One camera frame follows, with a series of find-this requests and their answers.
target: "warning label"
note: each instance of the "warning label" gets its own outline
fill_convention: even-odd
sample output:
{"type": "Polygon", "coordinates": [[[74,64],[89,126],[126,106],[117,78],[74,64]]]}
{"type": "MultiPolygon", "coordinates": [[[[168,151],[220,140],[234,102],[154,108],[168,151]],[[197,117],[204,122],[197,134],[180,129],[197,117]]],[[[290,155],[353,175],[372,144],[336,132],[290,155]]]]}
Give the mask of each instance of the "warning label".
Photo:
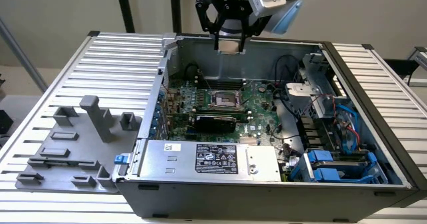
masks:
{"type": "Polygon", "coordinates": [[[197,145],[194,171],[204,174],[238,174],[234,145],[197,145]]]}

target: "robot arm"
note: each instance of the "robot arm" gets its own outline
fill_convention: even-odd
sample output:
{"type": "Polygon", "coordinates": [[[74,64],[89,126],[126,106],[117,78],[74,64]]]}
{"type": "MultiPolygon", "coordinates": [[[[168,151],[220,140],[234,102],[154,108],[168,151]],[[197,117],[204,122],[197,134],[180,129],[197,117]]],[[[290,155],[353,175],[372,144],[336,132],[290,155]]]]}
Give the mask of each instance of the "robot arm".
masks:
{"type": "Polygon", "coordinates": [[[218,50],[220,36],[240,36],[238,52],[246,39],[265,30],[282,35],[297,15],[301,0],[196,0],[196,11],[204,32],[214,39],[218,50]],[[217,11],[210,22],[206,11],[213,5],[217,11]]]}

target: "workbench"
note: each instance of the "workbench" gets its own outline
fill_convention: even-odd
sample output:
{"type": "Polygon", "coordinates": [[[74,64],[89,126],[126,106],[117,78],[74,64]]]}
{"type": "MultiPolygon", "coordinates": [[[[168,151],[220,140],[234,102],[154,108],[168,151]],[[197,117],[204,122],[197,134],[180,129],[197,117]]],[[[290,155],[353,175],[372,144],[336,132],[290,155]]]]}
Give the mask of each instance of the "workbench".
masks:
{"type": "MultiPolygon", "coordinates": [[[[131,112],[143,116],[143,99],[139,91],[141,69],[157,71],[158,63],[127,61],[129,50],[143,49],[143,55],[161,52],[162,35],[101,33],[87,36],[66,66],[29,112],[5,147],[0,151],[0,223],[186,223],[185,220],[141,219],[133,214],[121,195],[21,192],[15,189],[15,177],[26,167],[27,158],[35,154],[55,122],[51,118],[58,106],[73,106],[77,113],[83,95],[99,98],[99,107],[111,115],[131,112]],[[111,43],[123,43],[113,48],[111,43]],[[99,61],[97,50],[110,49],[107,60],[99,61]]],[[[357,45],[338,45],[341,49],[357,45]]],[[[427,154],[417,147],[412,158],[421,171],[427,154]]],[[[193,223],[229,223],[228,221],[196,221],[193,223]]],[[[374,213],[361,224],[425,224],[427,200],[406,208],[386,208],[374,213]]]]}

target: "capacitor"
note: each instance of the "capacitor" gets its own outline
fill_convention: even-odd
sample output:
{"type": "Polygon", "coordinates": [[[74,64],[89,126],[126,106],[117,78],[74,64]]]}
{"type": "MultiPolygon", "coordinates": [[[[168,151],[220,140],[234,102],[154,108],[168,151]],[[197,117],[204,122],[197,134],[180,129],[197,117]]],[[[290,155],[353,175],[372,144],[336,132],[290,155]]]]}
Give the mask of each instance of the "capacitor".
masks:
{"type": "Polygon", "coordinates": [[[158,92],[158,101],[161,101],[164,97],[165,97],[165,92],[161,90],[158,92]]]}
{"type": "Polygon", "coordinates": [[[150,137],[151,137],[153,135],[155,135],[155,133],[157,133],[157,130],[155,130],[154,128],[149,130],[149,136],[150,136],[150,137]]]}
{"type": "Polygon", "coordinates": [[[150,122],[150,127],[155,128],[158,126],[158,122],[155,120],[151,120],[150,122]]]}
{"type": "Polygon", "coordinates": [[[257,91],[258,91],[260,93],[265,93],[265,92],[266,92],[266,88],[265,88],[264,86],[260,86],[260,87],[257,88],[257,91]]]}

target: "black cable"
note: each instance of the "black cable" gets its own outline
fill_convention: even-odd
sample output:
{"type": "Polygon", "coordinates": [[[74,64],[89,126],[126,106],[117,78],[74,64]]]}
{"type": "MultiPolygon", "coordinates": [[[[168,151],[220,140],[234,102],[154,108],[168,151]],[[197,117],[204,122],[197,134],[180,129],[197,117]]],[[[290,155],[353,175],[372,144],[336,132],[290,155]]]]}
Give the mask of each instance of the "black cable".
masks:
{"type": "Polygon", "coordinates": [[[297,59],[293,55],[289,55],[289,54],[282,55],[282,56],[280,56],[280,57],[277,58],[277,60],[274,61],[273,83],[277,82],[277,65],[278,65],[278,62],[280,62],[280,60],[281,60],[282,58],[285,58],[285,57],[293,58],[294,61],[296,61],[296,65],[297,65],[298,62],[300,62],[298,59],[297,59]]]}
{"type": "Polygon", "coordinates": [[[286,137],[286,138],[280,138],[280,137],[276,137],[276,130],[277,130],[277,128],[280,127],[280,125],[277,125],[276,127],[274,127],[274,129],[272,130],[272,137],[273,138],[276,138],[277,140],[288,140],[288,139],[292,139],[292,138],[296,138],[296,137],[298,137],[300,135],[293,135],[293,136],[290,136],[290,137],[286,137]]]}
{"type": "MultiPolygon", "coordinates": [[[[286,70],[286,73],[290,73],[290,70],[289,70],[288,65],[285,65],[284,68],[285,68],[285,70],[286,70]]],[[[285,72],[284,72],[284,71],[281,72],[278,84],[281,83],[282,73],[285,73],[285,72]]]]}
{"type": "Polygon", "coordinates": [[[281,92],[278,92],[278,95],[280,95],[280,101],[281,101],[281,104],[284,106],[284,108],[286,109],[286,111],[292,114],[292,116],[296,118],[296,120],[298,119],[298,116],[294,114],[294,112],[290,110],[290,108],[288,107],[285,101],[282,100],[282,96],[281,96],[281,92]]]}
{"type": "Polygon", "coordinates": [[[188,69],[189,69],[190,67],[197,67],[197,69],[198,69],[198,65],[197,65],[196,63],[189,63],[189,64],[186,65],[186,67],[185,67],[185,70],[184,70],[184,77],[182,77],[184,80],[186,80],[186,72],[188,72],[188,69]]]}
{"type": "Polygon", "coordinates": [[[284,140],[289,140],[289,139],[292,139],[292,138],[297,138],[300,135],[293,135],[293,136],[286,137],[286,138],[280,138],[280,137],[276,137],[276,134],[273,133],[272,136],[273,136],[273,138],[276,138],[277,140],[284,141],[284,140]]]}
{"type": "Polygon", "coordinates": [[[410,87],[410,80],[412,80],[412,75],[413,72],[410,73],[410,75],[408,76],[408,80],[406,80],[406,86],[410,87]]]}

